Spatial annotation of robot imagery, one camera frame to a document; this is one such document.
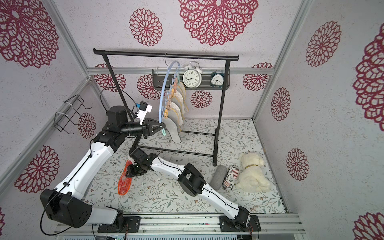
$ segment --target red flower pattern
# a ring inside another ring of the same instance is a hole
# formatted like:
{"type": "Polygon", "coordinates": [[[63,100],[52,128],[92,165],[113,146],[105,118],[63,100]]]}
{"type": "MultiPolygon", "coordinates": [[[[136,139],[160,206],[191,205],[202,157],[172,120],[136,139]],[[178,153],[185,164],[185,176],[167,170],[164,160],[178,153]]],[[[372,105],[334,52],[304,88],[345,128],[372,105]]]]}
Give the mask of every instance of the red flower pattern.
{"type": "Polygon", "coordinates": [[[297,148],[291,149],[287,155],[286,165],[289,174],[296,180],[304,180],[309,172],[307,156],[297,148]]]}
{"type": "Polygon", "coordinates": [[[257,0],[179,0],[184,27],[210,46],[233,41],[252,21],[257,0]]]}
{"type": "Polygon", "coordinates": [[[0,23],[0,51],[5,60],[40,68],[56,58],[59,36],[39,0],[1,0],[0,23]]]}
{"type": "Polygon", "coordinates": [[[364,53],[356,66],[357,80],[353,84],[356,104],[365,110],[365,118],[377,122],[384,131],[384,23],[364,53]]]}
{"type": "Polygon", "coordinates": [[[1,230],[3,230],[3,226],[5,225],[4,217],[5,215],[1,212],[1,207],[0,207],[0,236],[1,236],[1,230]]]}
{"type": "Polygon", "coordinates": [[[384,216],[381,213],[367,212],[364,216],[360,215],[359,220],[354,223],[355,240],[384,239],[384,216]]]}
{"type": "Polygon", "coordinates": [[[96,131],[96,121],[95,118],[90,113],[83,113],[79,117],[77,123],[77,128],[79,129],[80,135],[84,138],[91,138],[96,131]]]}
{"type": "MultiPolygon", "coordinates": [[[[259,63],[254,65],[253,68],[273,68],[273,65],[270,63],[259,63]]],[[[268,74],[246,74],[243,77],[243,85],[248,90],[258,91],[265,87],[268,79],[268,74]]]]}
{"type": "Polygon", "coordinates": [[[285,88],[279,88],[272,97],[271,112],[276,121],[282,121],[289,113],[291,96],[285,88]]]}
{"type": "Polygon", "coordinates": [[[159,18],[148,9],[137,9],[129,21],[130,29],[135,39],[144,46],[157,44],[163,36],[159,18]]]}
{"type": "MultiPolygon", "coordinates": [[[[106,68],[107,64],[103,63],[103,64],[99,64],[95,67],[96,68],[106,68]]],[[[115,76],[116,76],[116,79],[119,83],[120,88],[123,90],[125,88],[125,85],[126,85],[126,80],[125,80],[124,75],[115,74],[115,76]]],[[[115,82],[113,81],[113,78],[110,74],[96,74],[93,77],[95,78],[95,81],[99,84],[99,86],[102,87],[103,89],[105,87],[116,87],[115,82]]],[[[110,91],[110,92],[114,92],[114,93],[118,91],[116,88],[107,88],[106,90],[110,91]]]]}
{"type": "Polygon", "coordinates": [[[37,193],[51,184],[58,170],[57,153],[50,146],[43,146],[15,181],[15,187],[21,192],[37,193]]]}
{"type": "Polygon", "coordinates": [[[212,102],[212,95],[208,91],[199,90],[192,94],[191,103],[196,108],[208,107],[212,102]]]}
{"type": "Polygon", "coordinates": [[[137,80],[137,89],[144,97],[152,100],[160,99],[161,91],[153,88],[152,75],[146,74],[137,80]]]}
{"type": "Polygon", "coordinates": [[[311,37],[307,47],[307,62],[312,67],[323,65],[333,56],[340,42],[341,30],[337,22],[325,23],[311,37]]]}

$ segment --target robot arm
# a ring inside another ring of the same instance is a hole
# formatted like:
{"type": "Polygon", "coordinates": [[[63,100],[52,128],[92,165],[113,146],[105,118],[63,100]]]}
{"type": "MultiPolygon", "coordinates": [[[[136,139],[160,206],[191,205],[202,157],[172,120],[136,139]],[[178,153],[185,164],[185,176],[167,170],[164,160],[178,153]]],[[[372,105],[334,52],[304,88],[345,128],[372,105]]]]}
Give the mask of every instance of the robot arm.
{"type": "Polygon", "coordinates": [[[101,166],[112,156],[125,141],[127,136],[151,136],[165,128],[165,124],[145,118],[152,106],[141,102],[138,121],[128,121],[123,106],[113,106],[107,111],[108,122],[97,134],[90,145],[90,150],[77,166],[53,190],[45,189],[40,200],[49,219],[81,227],[86,223],[103,223],[111,229],[123,228],[123,212],[108,207],[91,206],[81,201],[84,194],[101,166]]]}
{"type": "MultiPolygon", "coordinates": [[[[108,225],[110,232],[124,229],[123,211],[88,205],[81,199],[98,170],[117,151],[125,141],[125,137],[143,135],[147,138],[165,128],[163,123],[145,118],[145,114],[150,112],[151,108],[141,102],[138,114],[140,121],[131,122],[128,122],[123,106],[114,106],[107,111],[108,122],[93,139],[90,150],[78,165],[53,190],[45,189],[41,193],[40,200],[49,219],[74,228],[84,224],[101,223],[108,225]]],[[[136,148],[130,156],[135,160],[135,164],[127,169],[127,177],[143,175],[148,170],[168,174],[177,179],[187,194],[193,197],[199,195],[221,209],[235,228],[240,231],[247,229],[250,220],[249,211],[216,192],[192,164],[188,163],[185,166],[174,164],[156,154],[147,155],[139,148],[136,148]]]]}
{"type": "Polygon", "coordinates": [[[130,156],[135,160],[135,164],[129,166],[126,177],[143,175],[148,170],[170,175],[177,179],[187,194],[193,197],[200,196],[207,200],[216,208],[221,209],[228,219],[233,220],[232,223],[237,229],[241,231],[246,229],[251,218],[249,211],[214,190],[192,164],[188,163],[185,166],[174,164],[156,154],[147,155],[140,148],[136,148],[130,156]]]}

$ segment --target foam roller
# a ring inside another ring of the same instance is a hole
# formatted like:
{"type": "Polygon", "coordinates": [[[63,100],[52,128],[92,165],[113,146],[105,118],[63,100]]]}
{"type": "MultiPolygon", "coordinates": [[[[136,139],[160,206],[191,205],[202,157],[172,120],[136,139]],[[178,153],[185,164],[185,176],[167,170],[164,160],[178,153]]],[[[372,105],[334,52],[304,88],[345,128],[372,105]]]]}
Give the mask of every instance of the foam roller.
{"type": "Polygon", "coordinates": [[[226,166],[219,165],[217,166],[214,177],[211,180],[211,187],[216,191],[219,190],[223,184],[223,181],[227,175],[228,169],[226,166]]]}

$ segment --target alarm clock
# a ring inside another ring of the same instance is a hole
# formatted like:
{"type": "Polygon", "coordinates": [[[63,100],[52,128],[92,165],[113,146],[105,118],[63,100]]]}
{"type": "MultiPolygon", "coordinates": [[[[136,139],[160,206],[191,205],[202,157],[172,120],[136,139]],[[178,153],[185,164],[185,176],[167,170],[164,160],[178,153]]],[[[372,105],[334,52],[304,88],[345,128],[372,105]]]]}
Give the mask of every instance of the alarm clock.
{"type": "Polygon", "coordinates": [[[224,74],[213,72],[211,74],[211,86],[222,87],[224,84],[224,74]]]}
{"type": "Polygon", "coordinates": [[[197,88],[201,84],[201,74],[203,71],[200,69],[200,65],[197,67],[194,67],[191,65],[191,63],[197,63],[198,62],[192,61],[187,66],[185,66],[185,71],[183,75],[183,83],[188,88],[197,88]]]}

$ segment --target white plush toy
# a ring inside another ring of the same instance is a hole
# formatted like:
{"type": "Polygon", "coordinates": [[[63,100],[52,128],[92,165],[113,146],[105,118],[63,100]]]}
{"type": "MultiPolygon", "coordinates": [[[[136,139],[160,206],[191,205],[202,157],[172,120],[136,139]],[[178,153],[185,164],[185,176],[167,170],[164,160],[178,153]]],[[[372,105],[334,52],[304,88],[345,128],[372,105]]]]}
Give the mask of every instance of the white plush toy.
{"type": "Polygon", "coordinates": [[[255,152],[241,153],[239,156],[243,172],[239,175],[236,187],[245,192],[270,191],[270,182],[265,178],[260,167],[264,166],[264,160],[255,152]]]}

